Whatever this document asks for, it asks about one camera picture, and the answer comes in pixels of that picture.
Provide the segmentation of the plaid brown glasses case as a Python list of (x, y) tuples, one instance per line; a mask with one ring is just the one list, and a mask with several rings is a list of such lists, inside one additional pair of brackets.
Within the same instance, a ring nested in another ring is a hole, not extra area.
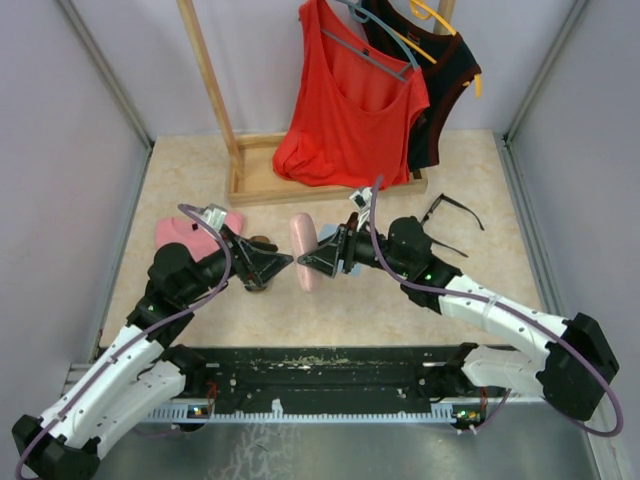
[(266, 236), (253, 236), (249, 239), (252, 247), (251, 263), (253, 265), (255, 291), (259, 293), (265, 291), (269, 287), (269, 282), (274, 278), (274, 253), (278, 247), (271, 243)]

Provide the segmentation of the pink glasses case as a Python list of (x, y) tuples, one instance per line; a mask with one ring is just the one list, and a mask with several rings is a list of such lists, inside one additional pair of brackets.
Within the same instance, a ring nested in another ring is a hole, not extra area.
[(299, 285), (305, 293), (311, 293), (316, 290), (321, 283), (321, 276), (315, 270), (299, 262), (299, 259), (304, 254), (318, 247), (315, 225), (309, 214), (298, 213), (290, 219), (289, 238), (292, 255), (296, 263)]

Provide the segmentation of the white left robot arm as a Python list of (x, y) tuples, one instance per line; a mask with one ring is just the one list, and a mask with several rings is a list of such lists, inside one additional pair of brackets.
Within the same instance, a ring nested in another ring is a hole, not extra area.
[(293, 262), (277, 246), (250, 241), (228, 227), (219, 239), (219, 249), (199, 261), (180, 243), (155, 253), (145, 293), (111, 345), (56, 403), (14, 424), (17, 478), (29, 468), (39, 479), (90, 479), (154, 409), (206, 389), (205, 360), (176, 338), (230, 278), (262, 290)]

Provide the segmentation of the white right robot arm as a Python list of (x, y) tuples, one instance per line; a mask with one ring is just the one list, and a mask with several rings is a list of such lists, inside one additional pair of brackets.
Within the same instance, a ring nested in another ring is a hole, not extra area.
[(319, 240), (311, 217), (289, 223), (299, 282), (311, 291), (320, 276), (333, 278), (356, 265), (393, 272), (414, 304), (466, 321), (500, 337), (509, 350), (464, 344), (447, 370), (448, 387), (461, 396), (495, 386), (537, 395), (576, 421), (592, 418), (619, 370), (599, 323), (529, 309), (481, 286), (431, 251), (416, 217), (391, 223), (387, 235), (357, 228), (358, 217)]

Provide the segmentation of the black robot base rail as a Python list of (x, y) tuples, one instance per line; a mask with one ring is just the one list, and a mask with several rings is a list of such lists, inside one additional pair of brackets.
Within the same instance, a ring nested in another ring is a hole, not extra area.
[(500, 387), (456, 371), (456, 347), (198, 348), (185, 392), (146, 422), (206, 424), (432, 423), (459, 429), (487, 416)]

